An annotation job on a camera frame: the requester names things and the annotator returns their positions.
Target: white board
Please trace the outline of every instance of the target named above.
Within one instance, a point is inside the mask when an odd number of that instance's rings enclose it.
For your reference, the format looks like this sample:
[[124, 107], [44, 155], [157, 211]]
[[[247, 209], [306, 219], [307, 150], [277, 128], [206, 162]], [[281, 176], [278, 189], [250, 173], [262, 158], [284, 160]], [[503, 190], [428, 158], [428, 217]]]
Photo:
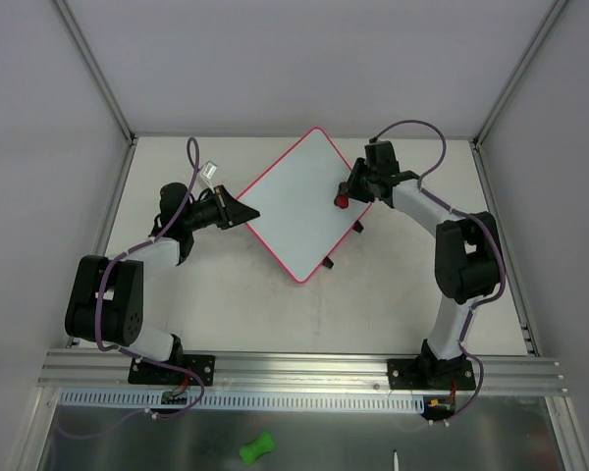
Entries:
[[350, 166], [320, 128], [307, 132], [238, 200], [261, 216], [248, 227], [298, 283], [305, 283], [370, 205], [334, 205]]

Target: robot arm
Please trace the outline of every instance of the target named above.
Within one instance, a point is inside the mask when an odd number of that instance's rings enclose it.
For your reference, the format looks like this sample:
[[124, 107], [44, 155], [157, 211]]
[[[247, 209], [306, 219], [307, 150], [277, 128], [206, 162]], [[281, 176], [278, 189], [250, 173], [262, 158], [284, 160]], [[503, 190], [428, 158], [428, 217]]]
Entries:
[[[366, 159], [356, 160], [345, 183], [339, 185], [335, 204], [348, 200], [384, 201], [403, 212], [436, 239], [435, 277], [442, 292], [436, 323], [423, 341], [421, 353], [401, 372], [408, 385], [444, 389], [464, 376], [466, 359], [459, 340], [466, 336], [471, 308], [493, 292], [500, 274], [491, 246], [471, 219], [461, 218], [429, 198], [419, 187], [419, 176], [400, 170], [393, 145], [375, 139], [365, 146]], [[495, 219], [488, 212], [474, 214], [499, 247]], [[474, 250], [467, 253], [466, 247]]]
[[[151, 236], [170, 222], [187, 194], [182, 183], [170, 183], [160, 191], [160, 214]], [[211, 225], [233, 228], [259, 217], [259, 212], [236, 201], [222, 186], [206, 189], [188, 202], [166, 237], [127, 255], [112, 269], [102, 306], [101, 337], [142, 357], [176, 366], [183, 356], [181, 341], [143, 321], [143, 285], [160, 272], [185, 262], [194, 244], [193, 232]], [[110, 258], [82, 258], [70, 296], [65, 328], [68, 335], [95, 341], [95, 307], [101, 277]]]

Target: white wall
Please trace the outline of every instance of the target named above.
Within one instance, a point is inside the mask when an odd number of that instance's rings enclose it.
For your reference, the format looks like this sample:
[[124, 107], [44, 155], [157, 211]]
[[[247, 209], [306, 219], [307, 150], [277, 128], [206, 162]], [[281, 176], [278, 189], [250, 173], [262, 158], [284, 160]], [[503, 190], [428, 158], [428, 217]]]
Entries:
[[551, 3], [70, 0], [136, 131], [334, 137], [475, 135]]
[[0, 2], [0, 470], [124, 143], [47, 0]]
[[589, 0], [571, 2], [485, 148], [544, 353], [562, 360], [589, 443]]

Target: red object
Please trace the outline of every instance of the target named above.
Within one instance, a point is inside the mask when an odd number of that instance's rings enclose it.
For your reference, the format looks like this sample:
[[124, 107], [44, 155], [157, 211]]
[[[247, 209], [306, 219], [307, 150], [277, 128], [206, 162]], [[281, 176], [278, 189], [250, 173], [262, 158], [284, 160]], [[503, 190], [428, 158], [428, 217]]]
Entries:
[[346, 194], [339, 194], [334, 198], [334, 204], [341, 209], [349, 208], [349, 197]]

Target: aluminum frame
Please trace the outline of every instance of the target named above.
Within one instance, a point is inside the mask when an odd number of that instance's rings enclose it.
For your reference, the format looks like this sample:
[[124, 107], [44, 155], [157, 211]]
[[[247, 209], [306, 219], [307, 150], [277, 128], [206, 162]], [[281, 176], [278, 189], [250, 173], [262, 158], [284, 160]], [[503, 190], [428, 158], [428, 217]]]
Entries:
[[[415, 355], [196, 352], [216, 356], [213, 391], [262, 393], [393, 393], [388, 358]], [[484, 395], [566, 396], [559, 362], [533, 356], [485, 356]], [[41, 387], [140, 388], [129, 385], [131, 359], [93, 348], [48, 351], [39, 376]], [[474, 374], [478, 374], [474, 364]], [[433, 394], [413, 390], [406, 393]], [[468, 395], [472, 392], [458, 392]]]
[[[106, 208], [100, 228], [95, 253], [104, 253], [116, 217], [124, 186], [129, 175], [136, 139], [118, 101], [100, 69], [67, 0], [51, 0], [58, 17], [85, 64], [89, 75], [122, 135], [128, 143], [116, 187]], [[481, 144], [497, 124], [502, 112], [534, 62], [538, 52], [548, 40], [554, 26], [562, 17], [569, 0], [555, 0], [539, 24], [501, 91], [493, 109], [476, 135], [472, 151], [478, 176], [483, 187], [489, 210], [500, 225], [497, 205], [484, 169]], [[541, 345], [536, 335], [532, 317], [524, 302], [514, 264], [509, 255], [504, 234], [502, 244], [509, 267], [509, 285], [520, 318], [520, 325], [527, 339], [528, 351], [537, 356], [485, 357], [485, 395], [538, 395], [546, 400], [555, 436], [567, 470], [589, 469], [589, 452], [578, 433], [578, 425], [568, 397], [559, 362], [538, 356]], [[62, 387], [104, 386], [119, 391], [133, 388], [126, 383], [130, 360], [118, 353], [102, 353], [96, 350], [52, 349], [48, 352], [31, 414], [27, 419], [26, 439], [16, 445], [12, 459], [15, 469], [29, 470], [38, 466], [51, 426]], [[282, 353], [231, 353], [217, 352], [216, 388], [227, 391], [263, 392], [311, 392], [311, 393], [391, 393], [386, 381], [386, 359], [407, 355], [315, 355]]]

